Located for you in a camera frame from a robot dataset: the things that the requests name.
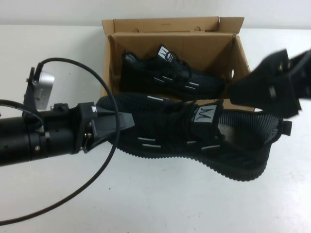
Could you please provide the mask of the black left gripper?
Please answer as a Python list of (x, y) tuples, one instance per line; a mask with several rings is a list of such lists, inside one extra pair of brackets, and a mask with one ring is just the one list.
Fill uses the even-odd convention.
[[(119, 112), (119, 117), (121, 130), (134, 127), (135, 123), (131, 113)], [(117, 135), (117, 120), (114, 111), (96, 108), (94, 103), (79, 103), (72, 108), (72, 128), (75, 138), (73, 154), (84, 149), (92, 125), (90, 122), (93, 119), (95, 119), (95, 128), (92, 129), (92, 136), (88, 140), (88, 149), (94, 149)]]

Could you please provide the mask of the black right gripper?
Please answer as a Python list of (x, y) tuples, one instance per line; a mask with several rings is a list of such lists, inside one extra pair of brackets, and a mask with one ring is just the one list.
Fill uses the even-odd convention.
[(266, 56), (245, 78), (228, 88), (232, 104), (259, 107), (267, 103), (267, 112), (281, 118), (291, 118), (301, 109), (294, 90), (292, 73), (288, 69), (286, 49)]

